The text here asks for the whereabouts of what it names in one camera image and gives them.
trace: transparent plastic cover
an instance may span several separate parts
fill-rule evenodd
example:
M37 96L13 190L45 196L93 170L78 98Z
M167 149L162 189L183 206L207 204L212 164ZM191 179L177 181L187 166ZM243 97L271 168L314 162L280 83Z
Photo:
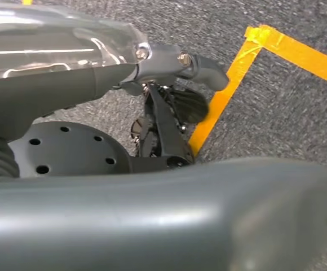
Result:
M150 52L132 24L59 6L0 3L0 78L138 63Z

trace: round disc with holes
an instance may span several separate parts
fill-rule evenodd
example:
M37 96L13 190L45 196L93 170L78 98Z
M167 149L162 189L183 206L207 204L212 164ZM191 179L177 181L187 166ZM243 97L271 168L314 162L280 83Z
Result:
M124 174L132 168L130 155L118 141L78 123L34 124L9 145L20 177Z

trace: yellow tape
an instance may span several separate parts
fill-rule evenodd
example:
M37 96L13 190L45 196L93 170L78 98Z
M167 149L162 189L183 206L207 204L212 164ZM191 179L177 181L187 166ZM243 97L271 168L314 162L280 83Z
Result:
M194 155L205 143L205 140L218 120L228 101L239 87L243 78L254 62L262 46L257 41L246 40L237 57L228 71L230 83L222 91L217 92L211 100L209 115L201 123L199 123L189 140L190 146Z
M260 29L270 32L264 48L327 81L327 55L267 25Z
M261 25L258 28L248 27L245 36L246 40L228 71L231 80L229 85L214 95L210 102L209 115L202 123L198 124L190 138L189 144L194 155L197 155L205 143L261 48L327 81L327 55L267 25Z

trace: hex bolt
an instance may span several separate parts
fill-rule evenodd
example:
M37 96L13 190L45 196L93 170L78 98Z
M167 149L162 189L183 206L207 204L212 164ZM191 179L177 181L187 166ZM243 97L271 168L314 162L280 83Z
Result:
M179 59L179 62L181 65L183 65L183 66L185 66L185 67L189 66L190 64L191 64L191 58L188 53L181 52L179 55L178 59Z
M150 52L148 51L148 49L145 47L140 47L136 51L136 57L139 60L147 59L149 56L149 54Z

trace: hole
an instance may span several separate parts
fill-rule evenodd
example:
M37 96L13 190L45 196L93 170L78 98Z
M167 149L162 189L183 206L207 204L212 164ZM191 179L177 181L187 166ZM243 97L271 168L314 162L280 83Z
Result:
M98 136L94 136L93 137L94 138L94 140L96 140L96 141L102 141L102 140L103 140L103 138L102 138L102 137L98 137Z
M115 165L116 164L116 161L115 161L115 159L113 158L106 158L106 163L108 163L109 165Z
M46 165L39 165L35 168L35 172L39 174L46 174L50 171L50 168Z
M33 139L29 140L29 143L31 145L39 145L39 144L41 144L41 141L38 138L33 138Z
M63 131L63 132L69 132L69 128L69 127L66 127L66 126L61 127L60 130Z

